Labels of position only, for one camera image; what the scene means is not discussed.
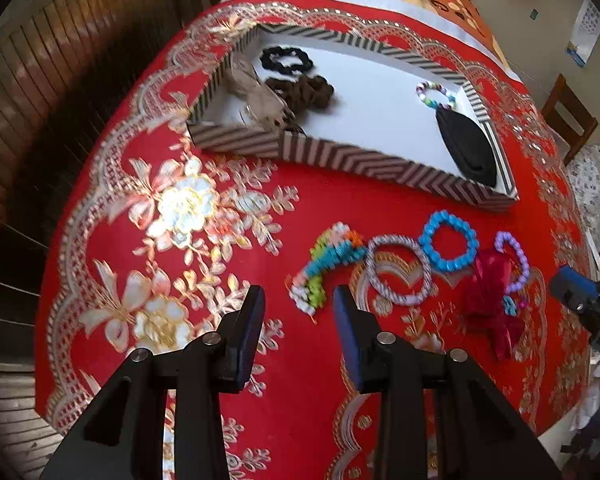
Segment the wooden chair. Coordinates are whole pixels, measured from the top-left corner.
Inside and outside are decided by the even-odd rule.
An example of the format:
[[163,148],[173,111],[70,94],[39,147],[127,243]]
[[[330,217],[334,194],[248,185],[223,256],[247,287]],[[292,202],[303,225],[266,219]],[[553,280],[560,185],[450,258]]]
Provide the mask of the wooden chair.
[[576,157],[598,126],[597,119],[569,87],[563,74],[557,76],[541,114],[554,133],[565,166]]

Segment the red satin bow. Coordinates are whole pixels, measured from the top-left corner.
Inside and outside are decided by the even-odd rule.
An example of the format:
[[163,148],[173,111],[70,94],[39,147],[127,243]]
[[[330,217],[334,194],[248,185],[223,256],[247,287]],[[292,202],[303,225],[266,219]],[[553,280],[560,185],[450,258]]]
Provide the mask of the red satin bow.
[[524,320],[505,291],[511,275],[509,256],[496,250],[479,252],[460,302],[460,318],[466,330],[486,336],[498,359],[510,358],[524,333]]

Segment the black scrunchie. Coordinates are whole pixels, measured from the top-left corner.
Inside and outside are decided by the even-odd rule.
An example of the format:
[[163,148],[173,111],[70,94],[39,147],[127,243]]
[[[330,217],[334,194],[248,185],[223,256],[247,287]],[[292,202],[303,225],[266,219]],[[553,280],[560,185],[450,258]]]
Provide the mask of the black scrunchie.
[[265,70],[284,76],[306,75],[314,69],[309,55],[296,47],[265,48],[260,55],[260,62]]

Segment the leopard print sheer ribbon bow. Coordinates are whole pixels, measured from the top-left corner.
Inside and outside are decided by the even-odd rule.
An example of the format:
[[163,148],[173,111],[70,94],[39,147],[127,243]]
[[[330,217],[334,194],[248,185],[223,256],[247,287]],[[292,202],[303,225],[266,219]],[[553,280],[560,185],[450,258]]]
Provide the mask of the leopard print sheer ribbon bow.
[[287,103],[261,81],[244,54],[235,51],[230,55],[225,79],[228,91],[244,102],[240,116],[246,115],[250,125],[304,136],[304,130],[297,124]]

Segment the white floral cloth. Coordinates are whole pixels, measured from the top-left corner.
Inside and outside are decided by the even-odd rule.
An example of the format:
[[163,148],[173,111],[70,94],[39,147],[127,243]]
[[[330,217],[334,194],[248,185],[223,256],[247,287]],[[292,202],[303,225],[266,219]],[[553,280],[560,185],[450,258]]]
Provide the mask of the white floral cloth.
[[600,145],[585,145],[567,166],[583,222],[600,252]]

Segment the striped chevron shallow box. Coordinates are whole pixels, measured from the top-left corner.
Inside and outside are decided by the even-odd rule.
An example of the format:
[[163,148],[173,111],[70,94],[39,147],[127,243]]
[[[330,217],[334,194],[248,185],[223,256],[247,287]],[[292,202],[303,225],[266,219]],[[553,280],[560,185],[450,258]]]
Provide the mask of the striped chevron shallow box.
[[[242,54],[264,78],[259,56],[274,46],[299,47],[312,58],[317,73],[335,88],[327,110],[301,114],[298,133],[259,125],[246,102],[233,94],[230,56],[224,55],[187,123],[197,148],[396,181],[492,210],[518,200],[513,171],[486,106],[464,75],[384,42],[291,25],[260,24],[243,34],[230,53]],[[460,172],[442,140],[436,113],[416,96],[416,84],[424,81],[441,84],[456,99],[457,111],[481,129],[495,159],[494,185]]]

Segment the wall calendar poster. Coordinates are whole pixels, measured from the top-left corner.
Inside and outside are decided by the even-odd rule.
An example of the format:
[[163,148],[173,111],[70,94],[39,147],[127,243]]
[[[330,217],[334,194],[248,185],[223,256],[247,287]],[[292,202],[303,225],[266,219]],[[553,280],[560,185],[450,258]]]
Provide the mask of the wall calendar poster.
[[598,38],[600,38],[600,11],[592,0],[583,0],[566,47],[567,53],[577,66],[585,66]]

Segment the black fabric pouch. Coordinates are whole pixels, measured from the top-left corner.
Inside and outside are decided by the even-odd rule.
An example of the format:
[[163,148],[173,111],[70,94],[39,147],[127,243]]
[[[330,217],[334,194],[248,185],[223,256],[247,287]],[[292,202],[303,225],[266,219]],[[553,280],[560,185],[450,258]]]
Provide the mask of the black fabric pouch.
[[442,140],[460,173],[489,188],[498,178],[495,157],[486,135],[470,118],[455,110],[438,107],[437,124]]

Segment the red floral embroidered bedspread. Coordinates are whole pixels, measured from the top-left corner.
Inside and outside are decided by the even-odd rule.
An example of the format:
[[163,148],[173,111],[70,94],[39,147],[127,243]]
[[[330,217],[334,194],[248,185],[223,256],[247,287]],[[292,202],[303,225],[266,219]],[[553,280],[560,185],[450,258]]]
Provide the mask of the red floral embroidered bedspread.
[[[306,162],[270,148],[201,151],[185,122],[218,88],[222,56],[259,24],[350,34],[400,58],[465,77],[490,115],[518,197],[502,211],[444,194],[425,170],[338,155],[304,141]],[[343,222],[368,235],[415,233],[449,208],[489,246],[498,231],[531,264],[519,293],[524,331],[496,356],[460,319],[467,273],[436,278],[420,307],[364,290],[383,326],[427,350],[470,351],[536,434],[583,396],[588,344],[576,317],[550,298],[564,263],[586,268],[585,235],[562,159],[540,112],[509,69],[471,0],[223,0],[158,54],[88,158],[57,229],[35,329],[35,408],[66,432],[133,350],[168,352],[215,328],[247,288],[266,293],[263,330],[245,391],[223,404],[234,479],[367,479],[376,401],[344,376],[332,311],[308,318],[284,284],[317,237]]]

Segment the silver braided hair band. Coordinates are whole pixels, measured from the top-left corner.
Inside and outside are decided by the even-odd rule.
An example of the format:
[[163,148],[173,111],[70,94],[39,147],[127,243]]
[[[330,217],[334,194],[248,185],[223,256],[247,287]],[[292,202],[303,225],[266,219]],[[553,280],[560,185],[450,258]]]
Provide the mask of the silver braided hair band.
[[[410,284],[408,277],[412,272],[413,265],[405,263],[396,255],[389,254],[376,257],[376,252],[381,246],[401,246],[407,248],[416,258],[420,274],[420,289],[409,294],[400,294],[382,277],[389,273],[398,278],[405,278],[406,284]],[[426,254],[414,238],[398,234],[382,234],[372,237],[367,243],[365,256],[366,280],[376,290],[379,296],[385,298],[392,304],[400,304],[404,307],[416,307],[422,304],[429,296],[432,286],[431,263]]]

